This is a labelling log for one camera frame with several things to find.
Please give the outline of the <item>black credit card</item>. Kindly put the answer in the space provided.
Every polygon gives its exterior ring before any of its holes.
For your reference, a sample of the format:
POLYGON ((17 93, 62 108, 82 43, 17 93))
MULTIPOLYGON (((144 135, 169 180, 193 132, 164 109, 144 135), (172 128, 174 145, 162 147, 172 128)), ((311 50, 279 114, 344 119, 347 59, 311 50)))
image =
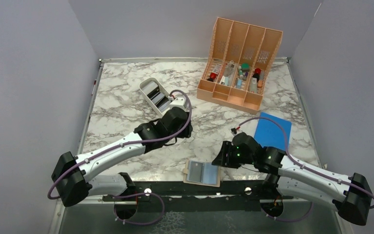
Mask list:
POLYGON ((187 181, 201 183, 203 178, 204 163, 190 161, 188 165, 187 181))

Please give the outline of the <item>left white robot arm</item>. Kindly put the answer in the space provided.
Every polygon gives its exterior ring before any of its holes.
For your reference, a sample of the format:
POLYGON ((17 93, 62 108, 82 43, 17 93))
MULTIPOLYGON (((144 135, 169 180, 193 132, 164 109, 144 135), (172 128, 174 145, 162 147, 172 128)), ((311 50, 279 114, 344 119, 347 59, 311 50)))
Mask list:
POLYGON ((117 182, 115 194, 121 200, 130 199, 134 188, 127 174, 102 182, 96 181, 96 177, 122 161, 162 148, 172 139, 189 138, 191 115, 191 110, 173 107, 162 118, 140 124, 133 132, 106 147, 76 156, 71 152, 63 153, 51 174, 53 184, 47 197, 54 199, 52 191, 57 190, 56 199, 60 199, 65 207, 71 207, 88 196, 107 194, 104 184, 117 182))

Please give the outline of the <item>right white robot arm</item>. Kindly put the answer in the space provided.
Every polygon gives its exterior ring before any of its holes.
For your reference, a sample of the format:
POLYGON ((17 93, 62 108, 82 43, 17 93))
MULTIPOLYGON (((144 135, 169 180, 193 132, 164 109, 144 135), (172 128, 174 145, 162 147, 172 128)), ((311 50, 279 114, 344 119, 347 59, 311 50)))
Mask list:
POLYGON ((238 169, 251 164, 269 180, 262 184, 267 198, 276 195, 309 200, 336 211, 344 220, 364 226, 372 202, 372 190, 365 176, 342 175, 308 165, 284 150, 261 146, 245 133, 224 141, 212 165, 238 169))

